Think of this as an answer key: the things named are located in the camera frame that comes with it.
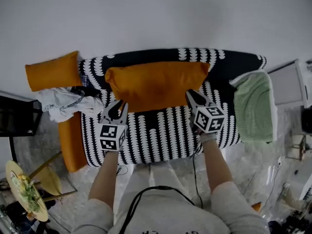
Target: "gray sweatshirt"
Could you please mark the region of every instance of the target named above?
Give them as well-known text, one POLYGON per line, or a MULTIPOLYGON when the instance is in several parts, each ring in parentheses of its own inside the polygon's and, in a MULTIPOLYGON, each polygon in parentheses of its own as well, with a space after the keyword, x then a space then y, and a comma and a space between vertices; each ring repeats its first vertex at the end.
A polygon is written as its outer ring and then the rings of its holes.
MULTIPOLYGON (((267 222, 253 210, 232 182, 215 188, 211 195, 212 212, 196 207, 181 197, 166 197, 165 192, 143 194, 126 234, 268 234, 267 222)), ((118 234, 127 213, 114 225, 110 207, 90 199, 74 234, 118 234)))

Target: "table leg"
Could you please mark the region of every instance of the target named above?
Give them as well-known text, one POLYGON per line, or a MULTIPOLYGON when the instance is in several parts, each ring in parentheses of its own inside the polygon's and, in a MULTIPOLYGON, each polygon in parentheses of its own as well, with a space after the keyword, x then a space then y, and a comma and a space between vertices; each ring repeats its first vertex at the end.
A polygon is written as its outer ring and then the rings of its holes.
POLYGON ((29 178, 32 179, 34 176, 36 176, 39 172, 41 172, 48 164, 50 164, 52 161, 54 161, 58 156, 60 156, 62 152, 60 151, 56 155, 54 155, 52 158, 44 162, 41 166, 39 166, 34 172, 32 172, 29 175, 29 178))
POLYGON ((60 194, 60 195, 57 195, 57 196, 52 196, 52 197, 43 198, 43 201, 44 201, 44 202, 47 202, 47 201, 55 200, 55 199, 58 199, 58 198, 60 198, 60 197, 69 196, 69 195, 74 194, 74 193, 76 193, 76 192, 78 192, 78 191, 72 191, 72 192, 60 194))

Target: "black and white patterned cushion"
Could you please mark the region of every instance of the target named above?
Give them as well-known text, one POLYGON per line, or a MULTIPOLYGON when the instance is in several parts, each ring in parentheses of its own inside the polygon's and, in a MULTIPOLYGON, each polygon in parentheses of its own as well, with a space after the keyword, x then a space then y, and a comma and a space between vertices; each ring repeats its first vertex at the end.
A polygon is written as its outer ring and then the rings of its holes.
MULTIPOLYGON (((235 90, 229 80, 263 68, 266 64, 263 56, 216 49, 156 49, 83 60, 79 64, 79 70, 82 75, 88 76, 90 87, 100 90, 100 98, 108 106, 115 100, 110 85, 104 78, 108 68, 159 61, 210 63, 207 80, 199 90, 226 114, 224 127, 217 135, 217 142, 220 148, 239 143, 241 140, 236 127, 233 103, 235 90)), ((190 116, 187 106, 129 113, 129 131, 123 143, 123 151, 119 155, 119 164, 150 163, 192 155, 198 137, 191 132, 190 116)), ((91 167, 100 166, 106 153, 96 141, 95 128, 99 119, 100 115, 97 119, 81 115, 83 145, 91 167)))

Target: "green cloth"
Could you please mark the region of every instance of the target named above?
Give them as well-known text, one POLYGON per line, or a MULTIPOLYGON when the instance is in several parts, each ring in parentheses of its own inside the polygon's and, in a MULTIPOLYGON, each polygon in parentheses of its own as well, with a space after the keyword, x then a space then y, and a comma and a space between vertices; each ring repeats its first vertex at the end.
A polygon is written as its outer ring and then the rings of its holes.
POLYGON ((231 82, 237 88, 234 109, 242 141, 274 140, 271 107, 275 105, 271 105, 270 82, 264 72, 250 73, 231 82))

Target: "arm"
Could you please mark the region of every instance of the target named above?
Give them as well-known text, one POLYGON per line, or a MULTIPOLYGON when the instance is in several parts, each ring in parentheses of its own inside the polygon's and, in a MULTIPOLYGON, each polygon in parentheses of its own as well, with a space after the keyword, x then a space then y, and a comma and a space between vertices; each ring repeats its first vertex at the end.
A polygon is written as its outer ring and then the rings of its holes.
POLYGON ((119 152, 108 152, 104 163, 94 180, 89 199, 95 198, 106 203, 112 210, 114 206, 116 172, 119 152))
POLYGON ((108 152, 96 179, 94 180, 87 202, 77 221, 74 234, 107 234, 114 223, 114 197, 119 152, 108 152))
POLYGON ((216 143, 215 135, 202 134, 212 212, 233 234, 267 234, 267 222, 247 203, 234 185, 231 172, 216 143))

